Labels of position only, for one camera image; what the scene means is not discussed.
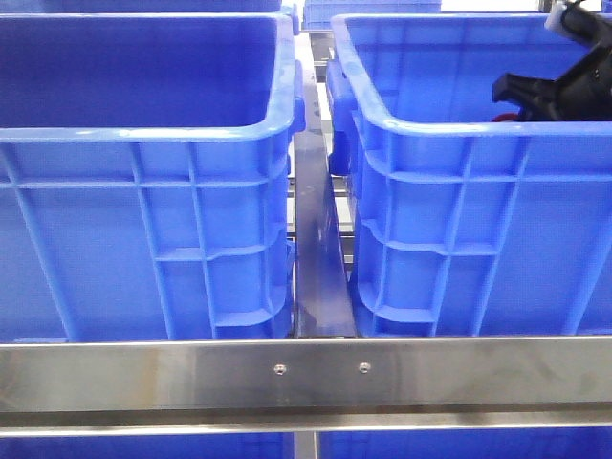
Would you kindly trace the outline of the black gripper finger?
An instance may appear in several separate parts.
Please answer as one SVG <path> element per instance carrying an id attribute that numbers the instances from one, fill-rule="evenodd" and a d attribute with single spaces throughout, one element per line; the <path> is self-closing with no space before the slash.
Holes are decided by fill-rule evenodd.
<path id="1" fill-rule="evenodd" d="M 516 105 L 517 121 L 560 121 L 553 79 L 503 74 L 492 84 L 492 101 Z"/>

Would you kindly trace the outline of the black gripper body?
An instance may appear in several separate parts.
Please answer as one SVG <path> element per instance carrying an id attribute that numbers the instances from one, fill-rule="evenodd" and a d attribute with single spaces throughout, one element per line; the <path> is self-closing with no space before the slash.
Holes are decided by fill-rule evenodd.
<path id="1" fill-rule="evenodd" d="M 556 108 L 566 121 L 611 120 L 611 21 L 563 1 L 560 26 L 588 53 L 557 81 Z"/>

